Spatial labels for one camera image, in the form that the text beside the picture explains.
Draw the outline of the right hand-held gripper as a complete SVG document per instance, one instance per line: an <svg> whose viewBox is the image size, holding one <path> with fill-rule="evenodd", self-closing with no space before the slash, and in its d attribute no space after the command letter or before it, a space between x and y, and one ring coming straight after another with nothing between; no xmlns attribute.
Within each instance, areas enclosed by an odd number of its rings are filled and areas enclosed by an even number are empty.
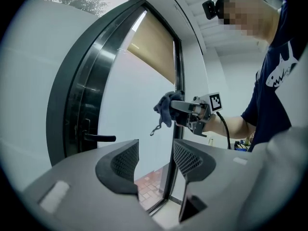
<svg viewBox="0 0 308 231"><path fill-rule="evenodd" d="M203 119L195 116L193 112L200 112L200 104L207 104L207 112ZM178 126L187 127L194 135L206 137L203 134L203 129L206 123L210 120L213 113L222 110L222 102L219 92L206 94L201 97L194 97L191 103L184 101L171 101L173 109L181 111L176 117Z"/></svg>

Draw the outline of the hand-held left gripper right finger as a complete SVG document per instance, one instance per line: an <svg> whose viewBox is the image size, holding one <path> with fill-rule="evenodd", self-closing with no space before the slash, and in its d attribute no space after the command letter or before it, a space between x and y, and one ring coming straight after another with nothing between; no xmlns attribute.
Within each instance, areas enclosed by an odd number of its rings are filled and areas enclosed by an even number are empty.
<svg viewBox="0 0 308 231"><path fill-rule="evenodd" d="M173 156L185 179L185 191L179 215L179 221L183 222L207 208L207 205L189 190L188 185L191 182L203 181L209 176L216 167L216 161L208 153L182 139L174 140Z"/></svg>

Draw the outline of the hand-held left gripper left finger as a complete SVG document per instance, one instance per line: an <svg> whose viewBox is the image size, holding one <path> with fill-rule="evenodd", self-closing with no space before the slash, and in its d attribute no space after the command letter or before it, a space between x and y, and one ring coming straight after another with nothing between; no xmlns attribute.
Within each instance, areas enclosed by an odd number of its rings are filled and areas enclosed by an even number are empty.
<svg viewBox="0 0 308 231"><path fill-rule="evenodd" d="M95 173L110 191L116 194L137 194L134 173L138 162L139 140L126 141L98 161Z"/></svg>

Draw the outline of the dark blue cleaning cloth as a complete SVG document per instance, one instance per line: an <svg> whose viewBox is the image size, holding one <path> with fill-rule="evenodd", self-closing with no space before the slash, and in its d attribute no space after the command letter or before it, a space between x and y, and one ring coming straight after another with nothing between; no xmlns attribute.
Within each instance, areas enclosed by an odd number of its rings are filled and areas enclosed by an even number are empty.
<svg viewBox="0 0 308 231"><path fill-rule="evenodd" d="M180 112L171 107L172 101L184 101L185 92L170 91L167 92L154 107L154 111L160 115L158 125L150 133L150 136L154 135L154 132L159 130L164 123L168 128L171 127L172 122L176 120Z"/></svg>

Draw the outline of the black door handle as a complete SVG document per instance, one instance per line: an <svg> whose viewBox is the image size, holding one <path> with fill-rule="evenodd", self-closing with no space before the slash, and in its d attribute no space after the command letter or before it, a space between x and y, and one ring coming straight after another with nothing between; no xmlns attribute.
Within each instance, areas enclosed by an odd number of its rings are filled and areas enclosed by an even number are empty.
<svg viewBox="0 0 308 231"><path fill-rule="evenodd" d="M83 141L91 142L115 142L115 135L99 135L96 123L92 123L90 119L86 118L82 121L81 138Z"/></svg>

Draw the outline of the person's right forearm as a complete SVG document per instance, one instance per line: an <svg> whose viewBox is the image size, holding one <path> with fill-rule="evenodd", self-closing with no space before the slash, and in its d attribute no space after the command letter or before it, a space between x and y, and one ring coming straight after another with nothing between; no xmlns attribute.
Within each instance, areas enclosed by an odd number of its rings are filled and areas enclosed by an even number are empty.
<svg viewBox="0 0 308 231"><path fill-rule="evenodd" d="M243 139L249 137L256 130L255 126L246 122L241 116L225 117L224 120L229 131L230 139ZM214 132L221 136L227 136L224 123L217 114L212 114L203 132Z"/></svg>

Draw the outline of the person's right hand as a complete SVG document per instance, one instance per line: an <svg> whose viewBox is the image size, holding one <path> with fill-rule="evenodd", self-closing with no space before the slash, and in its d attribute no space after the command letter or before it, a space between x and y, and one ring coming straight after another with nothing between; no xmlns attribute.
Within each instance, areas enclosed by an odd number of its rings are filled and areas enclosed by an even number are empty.
<svg viewBox="0 0 308 231"><path fill-rule="evenodd" d="M207 104L197 104L193 108L193 114L199 117L199 119L203 119L206 112L207 112Z"/></svg>

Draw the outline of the brown cardboard sheet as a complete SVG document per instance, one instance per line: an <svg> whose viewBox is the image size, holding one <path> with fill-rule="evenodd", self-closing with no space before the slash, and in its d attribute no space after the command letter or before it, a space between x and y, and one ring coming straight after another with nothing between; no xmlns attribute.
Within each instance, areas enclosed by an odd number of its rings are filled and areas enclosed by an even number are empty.
<svg viewBox="0 0 308 231"><path fill-rule="evenodd" d="M134 35L128 51L175 84L174 38L171 34L148 10L140 15L132 30Z"/></svg>

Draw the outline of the navy shark print t-shirt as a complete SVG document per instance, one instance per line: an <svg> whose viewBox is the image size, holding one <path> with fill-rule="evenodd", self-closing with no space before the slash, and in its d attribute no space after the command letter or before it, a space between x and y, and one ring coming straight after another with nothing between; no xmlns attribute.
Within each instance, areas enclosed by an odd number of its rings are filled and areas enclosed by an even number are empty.
<svg viewBox="0 0 308 231"><path fill-rule="evenodd" d="M299 10L294 3L281 7L278 29L265 55L256 81L251 101L241 117L255 126L249 151L255 145L268 142L275 134L290 128L291 123L276 89L289 77L308 42L308 32L298 24Z"/></svg>

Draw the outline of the frosted glass window panel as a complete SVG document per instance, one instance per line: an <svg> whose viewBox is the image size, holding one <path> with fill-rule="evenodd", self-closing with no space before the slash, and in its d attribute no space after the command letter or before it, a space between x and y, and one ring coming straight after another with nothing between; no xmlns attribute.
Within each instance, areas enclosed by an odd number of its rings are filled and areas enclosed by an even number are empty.
<svg viewBox="0 0 308 231"><path fill-rule="evenodd" d="M73 6L30 0L0 42L0 165L22 191L80 152L86 84L100 52L100 36L123 12L101 17Z"/></svg>

